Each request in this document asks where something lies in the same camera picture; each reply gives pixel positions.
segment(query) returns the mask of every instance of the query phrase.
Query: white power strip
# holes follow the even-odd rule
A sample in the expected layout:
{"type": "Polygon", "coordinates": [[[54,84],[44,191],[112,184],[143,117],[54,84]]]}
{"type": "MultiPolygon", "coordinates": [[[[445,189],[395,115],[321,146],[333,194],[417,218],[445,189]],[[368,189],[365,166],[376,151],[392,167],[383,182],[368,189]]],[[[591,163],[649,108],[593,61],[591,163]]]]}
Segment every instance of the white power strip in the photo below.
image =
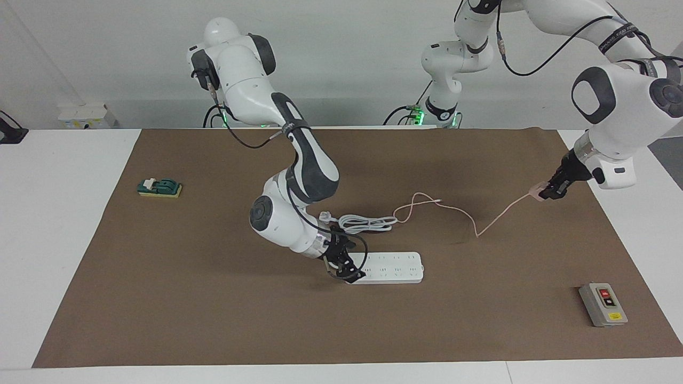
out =
{"type": "MultiPolygon", "coordinates": [[[[350,253],[356,265],[363,253],[350,253]]],[[[366,276],[357,284],[416,284],[422,281],[424,268],[417,252],[370,252],[362,269],[366,276]]]]}

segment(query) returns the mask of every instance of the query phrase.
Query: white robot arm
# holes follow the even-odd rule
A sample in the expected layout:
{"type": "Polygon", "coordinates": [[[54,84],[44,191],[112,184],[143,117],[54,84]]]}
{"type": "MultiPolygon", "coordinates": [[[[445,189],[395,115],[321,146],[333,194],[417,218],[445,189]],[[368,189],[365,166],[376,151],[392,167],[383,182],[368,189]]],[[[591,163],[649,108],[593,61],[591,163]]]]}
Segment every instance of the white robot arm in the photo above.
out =
{"type": "Polygon", "coordinates": [[[277,124],[296,151],[293,164],[266,181],[249,213],[251,227],[275,244],[333,264],[333,277],[350,283],[363,277],[348,257],[345,234],[306,213],[308,205],[334,195],[339,171],[292,100],[270,85],[275,56],[268,40],[243,36],[230,19],[215,18],[187,60],[216,104],[222,98],[234,118],[247,124],[277,124]]]}
{"type": "MultiPolygon", "coordinates": [[[[655,51],[603,0],[464,0],[455,19],[460,39],[433,44],[423,52],[423,67],[434,80],[422,106],[424,122],[450,124],[462,89],[453,76],[489,66],[488,35],[496,13],[518,10],[525,10],[545,33],[594,43],[612,63],[588,68],[574,82],[574,105],[593,125],[563,157],[540,197],[562,198],[574,181],[591,178],[603,189],[633,185],[633,154],[683,118],[681,72],[674,58],[655,51]]],[[[500,33],[497,37],[503,61],[513,71],[500,33]]]]}

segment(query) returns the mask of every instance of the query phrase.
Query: yellow base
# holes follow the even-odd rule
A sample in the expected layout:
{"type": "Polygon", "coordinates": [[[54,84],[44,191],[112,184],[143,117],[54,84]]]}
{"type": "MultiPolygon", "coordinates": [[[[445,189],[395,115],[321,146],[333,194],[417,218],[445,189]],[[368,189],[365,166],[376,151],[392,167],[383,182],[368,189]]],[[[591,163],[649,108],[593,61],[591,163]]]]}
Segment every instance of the yellow base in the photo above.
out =
{"type": "Polygon", "coordinates": [[[178,196],[180,196],[180,192],[182,191],[182,184],[178,185],[178,192],[176,192],[175,195],[162,195],[160,193],[144,193],[144,192],[138,192],[140,196],[149,196],[149,197],[170,197],[171,199],[177,199],[178,196]]]}

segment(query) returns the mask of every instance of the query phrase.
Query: black cable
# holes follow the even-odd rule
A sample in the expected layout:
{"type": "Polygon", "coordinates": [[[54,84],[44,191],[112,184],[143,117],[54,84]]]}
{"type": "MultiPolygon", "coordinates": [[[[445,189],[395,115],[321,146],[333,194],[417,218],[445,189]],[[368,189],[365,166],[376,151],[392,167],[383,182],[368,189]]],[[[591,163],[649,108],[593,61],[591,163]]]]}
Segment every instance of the black cable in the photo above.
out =
{"type": "Polygon", "coordinates": [[[213,110],[216,109],[216,108],[218,108],[218,109],[220,110],[221,106],[218,105],[218,104],[214,104],[214,105],[212,105],[211,108],[209,108],[209,110],[206,112],[206,115],[204,115],[204,123],[201,125],[202,128],[206,128],[206,123],[207,123],[208,120],[209,120],[209,115],[211,115],[211,111],[213,111],[213,110]]]}
{"type": "Polygon", "coordinates": [[[643,44],[645,45],[645,47],[647,47],[647,49],[650,51],[651,54],[653,54],[655,56],[664,56],[663,53],[652,48],[652,45],[650,45],[649,42],[646,42],[645,39],[643,39],[640,35],[638,35],[638,39],[640,39],[643,42],[643,44]]]}
{"type": "Polygon", "coordinates": [[[433,82],[434,82],[434,80],[430,80],[429,84],[427,84],[427,87],[425,88],[425,90],[422,91],[422,94],[421,94],[420,97],[417,99],[417,102],[416,102],[415,104],[420,105],[420,102],[422,101],[422,98],[425,96],[425,94],[427,93],[427,90],[429,89],[429,87],[432,85],[433,82]]]}
{"type": "Polygon", "coordinates": [[[263,148],[266,144],[270,143],[270,141],[273,140],[273,139],[271,139],[271,138],[269,137],[266,141],[264,141],[263,143],[261,143],[261,144],[259,144],[259,145],[257,145],[257,146],[250,146],[249,144],[243,142],[242,139],[240,139],[239,137],[237,137],[237,135],[235,135],[235,132],[232,131],[232,128],[230,128],[229,125],[226,124],[226,128],[227,128],[227,130],[230,132],[230,135],[232,135],[232,137],[235,138],[235,140],[239,141],[240,144],[242,144],[243,146],[245,146],[245,147],[247,147],[247,148],[249,148],[249,149],[252,149],[252,150],[257,150],[257,149],[259,149],[259,148],[263,148]]]}
{"type": "Polygon", "coordinates": [[[389,119],[391,119],[391,116],[395,115],[398,111],[402,111],[403,109],[408,110],[408,107],[405,105],[403,107],[398,107],[397,109],[394,109],[385,119],[385,122],[382,123],[382,125],[387,125],[389,122],[389,119]]]}
{"type": "Polygon", "coordinates": [[[623,61],[627,61],[627,62],[629,62],[629,63],[638,64],[638,65],[640,65],[640,66],[643,65],[642,61],[637,61],[637,60],[634,60],[634,59],[623,59],[623,60],[617,61],[617,63],[621,63],[621,62],[623,62],[623,61]]]}
{"type": "Polygon", "coordinates": [[[413,115],[405,115],[404,117],[401,118],[401,120],[398,120],[398,124],[396,124],[396,125],[401,125],[401,122],[403,121],[403,119],[407,119],[405,125],[408,125],[408,120],[409,120],[412,116],[413,116],[413,115]]]}
{"type": "Polygon", "coordinates": [[[214,127],[214,126],[213,126],[213,119],[215,119],[215,118],[221,118],[221,121],[223,121],[223,116],[221,116],[221,115],[218,114],[218,113],[215,114],[215,115],[213,115],[213,116],[211,116],[211,128],[214,127]]]}
{"type": "Polygon", "coordinates": [[[462,8],[462,4],[465,2],[465,0],[460,0],[460,5],[458,5],[458,10],[456,10],[456,15],[453,16],[453,22],[456,21],[458,18],[458,14],[460,13],[460,8],[462,8]]]}
{"type": "MultiPolygon", "coordinates": [[[[235,117],[232,115],[232,111],[230,111],[230,108],[224,107],[224,106],[221,106],[221,105],[218,105],[218,104],[215,104],[215,105],[211,106],[211,108],[209,108],[209,110],[206,112],[206,115],[204,116],[204,125],[202,126],[202,128],[206,128],[206,122],[208,121],[209,115],[211,114],[211,111],[213,111],[213,110],[216,109],[216,108],[217,108],[219,111],[220,111],[220,110],[224,110],[225,112],[227,112],[227,113],[230,115],[230,117],[232,117],[233,119],[235,118],[235,117]]],[[[225,127],[226,127],[227,130],[230,132],[230,135],[232,135],[232,137],[234,137],[235,140],[239,141],[240,144],[242,144],[243,146],[245,146],[245,147],[247,147],[247,148],[249,148],[249,149],[257,150],[257,149],[259,149],[259,148],[263,148],[266,144],[270,143],[270,141],[273,140],[272,137],[269,137],[266,141],[262,142],[261,144],[259,144],[259,145],[257,145],[257,146],[252,146],[252,145],[250,145],[250,144],[247,144],[247,143],[243,142],[242,139],[240,139],[240,138],[237,136],[237,134],[235,134],[235,132],[232,131],[232,128],[230,128],[230,125],[227,123],[227,120],[225,119],[225,116],[223,116],[222,113],[221,113],[221,114],[213,115],[213,116],[211,117],[211,122],[210,122],[210,123],[211,123],[211,128],[213,128],[213,119],[214,119],[215,117],[217,117],[217,116],[220,117],[220,118],[222,119],[222,121],[225,123],[225,127]]]]}
{"type": "Polygon", "coordinates": [[[10,119],[11,121],[13,121],[13,123],[15,123],[16,126],[19,127],[19,129],[24,129],[24,127],[22,127],[21,124],[19,124],[18,122],[16,122],[16,120],[15,120],[12,116],[8,115],[7,112],[0,110],[0,113],[2,113],[3,115],[7,116],[8,119],[10,119]]]}
{"type": "MultiPolygon", "coordinates": [[[[357,235],[357,234],[348,234],[348,233],[346,233],[346,232],[344,232],[344,231],[327,230],[327,229],[325,229],[325,228],[318,227],[317,225],[315,225],[315,224],[313,224],[312,222],[308,221],[308,219],[306,219],[306,217],[304,217],[303,213],[301,213],[301,211],[299,210],[298,206],[296,206],[296,204],[294,203],[294,199],[292,199],[292,191],[289,189],[289,187],[287,187],[287,196],[290,198],[290,203],[292,204],[292,207],[294,208],[294,210],[296,211],[296,213],[299,215],[299,217],[300,217],[306,224],[310,225],[311,227],[313,227],[313,228],[315,228],[315,229],[317,229],[317,230],[319,230],[319,231],[323,231],[323,232],[325,232],[325,233],[336,234],[336,235],[338,235],[338,236],[347,236],[347,237],[353,237],[353,238],[359,239],[359,240],[363,243],[363,248],[365,248],[365,255],[363,256],[363,262],[361,263],[360,266],[357,267],[357,270],[360,271],[360,270],[363,269],[363,267],[365,266],[365,262],[367,261],[367,252],[368,252],[367,242],[365,241],[364,238],[360,237],[360,236],[357,235]]],[[[334,278],[338,278],[338,276],[334,276],[334,275],[331,274],[331,273],[329,273],[329,275],[332,276],[332,277],[334,277],[334,278]]]]}
{"type": "Polygon", "coordinates": [[[507,63],[507,56],[505,55],[505,45],[503,44],[503,35],[501,34],[501,6],[499,5],[498,6],[498,18],[496,20],[496,36],[498,37],[498,49],[501,52],[501,57],[503,58],[503,63],[505,64],[505,67],[507,67],[507,69],[510,72],[516,74],[517,76],[522,76],[522,77],[531,76],[534,73],[541,70],[541,68],[545,67],[547,63],[549,63],[558,53],[560,53],[560,51],[562,51],[564,49],[564,47],[566,47],[567,44],[569,44],[570,41],[572,41],[575,37],[577,37],[577,35],[579,35],[581,32],[583,32],[584,29],[590,27],[591,25],[597,23],[598,21],[612,19],[612,18],[614,18],[614,16],[601,16],[598,18],[594,18],[593,20],[589,21],[588,23],[585,23],[581,28],[579,28],[576,32],[574,32],[564,42],[564,44],[562,44],[552,55],[550,55],[550,57],[548,57],[548,59],[546,59],[546,61],[544,61],[543,64],[538,66],[538,68],[536,68],[535,70],[532,70],[531,72],[519,73],[519,72],[516,72],[514,69],[510,68],[510,65],[507,63]]]}
{"type": "Polygon", "coordinates": [[[650,37],[645,32],[635,31],[635,34],[644,38],[645,41],[647,42],[647,45],[652,46],[652,42],[650,41],[650,37]]]}
{"type": "Polygon", "coordinates": [[[457,118],[458,118],[458,115],[460,115],[460,120],[458,121],[458,129],[460,129],[460,126],[462,125],[462,116],[463,116],[463,114],[462,114],[462,112],[457,112],[457,113],[456,113],[456,116],[455,116],[454,118],[457,119],[457,118]]]}
{"type": "Polygon", "coordinates": [[[671,56],[671,55],[660,55],[660,56],[653,57],[651,60],[661,60],[661,59],[671,59],[671,60],[678,60],[680,62],[683,62],[683,57],[671,56]]]}

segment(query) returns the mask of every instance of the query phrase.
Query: gray floor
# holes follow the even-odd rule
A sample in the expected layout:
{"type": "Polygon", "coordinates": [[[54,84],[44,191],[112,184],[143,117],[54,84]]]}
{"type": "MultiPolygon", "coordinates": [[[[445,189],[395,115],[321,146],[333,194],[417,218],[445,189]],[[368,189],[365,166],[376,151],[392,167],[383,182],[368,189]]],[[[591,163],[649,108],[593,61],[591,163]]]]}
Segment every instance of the gray floor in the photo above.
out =
{"type": "Polygon", "coordinates": [[[659,139],[650,144],[650,150],[683,189],[683,137],[659,139]]]}

